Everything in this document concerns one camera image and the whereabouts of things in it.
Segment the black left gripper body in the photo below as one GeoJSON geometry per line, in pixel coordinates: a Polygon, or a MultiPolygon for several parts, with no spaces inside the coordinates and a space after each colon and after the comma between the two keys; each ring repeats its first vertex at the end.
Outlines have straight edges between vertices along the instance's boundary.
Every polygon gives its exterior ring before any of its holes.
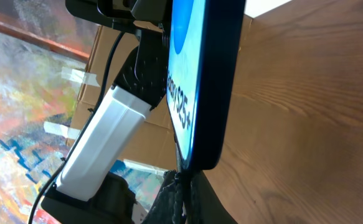
{"type": "Polygon", "coordinates": [[[66,0],[65,7],[75,17],[134,34],[141,29],[136,21],[168,27],[172,0],[66,0]]]}

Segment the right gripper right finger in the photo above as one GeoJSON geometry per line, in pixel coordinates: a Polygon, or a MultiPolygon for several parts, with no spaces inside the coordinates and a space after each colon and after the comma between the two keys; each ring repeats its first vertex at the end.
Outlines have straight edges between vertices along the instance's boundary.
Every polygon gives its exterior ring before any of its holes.
{"type": "Polygon", "coordinates": [[[187,183],[184,203],[190,224],[237,224],[220,202],[205,174],[192,175],[187,183]]]}

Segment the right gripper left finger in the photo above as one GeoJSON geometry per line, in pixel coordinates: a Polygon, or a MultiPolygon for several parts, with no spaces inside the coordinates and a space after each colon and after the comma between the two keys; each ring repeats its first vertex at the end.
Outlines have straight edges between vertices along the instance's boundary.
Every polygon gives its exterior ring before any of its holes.
{"type": "Polygon", "coordinates": [[[181,223],[184,223],[182,184],[179,173],[170,170],[164,173],[162,186],[142,224],[181,223]]]}

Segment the blue Samsung Galaxy smartphone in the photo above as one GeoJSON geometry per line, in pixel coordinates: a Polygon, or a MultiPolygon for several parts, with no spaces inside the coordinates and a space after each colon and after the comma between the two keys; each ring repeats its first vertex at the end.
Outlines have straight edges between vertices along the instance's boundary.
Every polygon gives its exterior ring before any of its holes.
{"type": "Polygon", "coordinates": [[[184,170],[219,161],[244,9],[244,0],[172,4],[166,96],[184,170]]]}

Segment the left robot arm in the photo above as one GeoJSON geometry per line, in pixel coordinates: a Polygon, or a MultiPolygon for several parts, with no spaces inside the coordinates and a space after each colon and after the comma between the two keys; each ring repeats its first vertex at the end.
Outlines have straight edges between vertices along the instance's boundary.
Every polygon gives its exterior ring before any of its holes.
{"type": "Polygon", "coordinates": [[[169,0],[73,1],[75,17],[133,34],[138,40],[113,83],[103,80],[95,107],[36,205],[61,223],[138,223],[134,193],[110,169],[166,93],[169,0]]]}

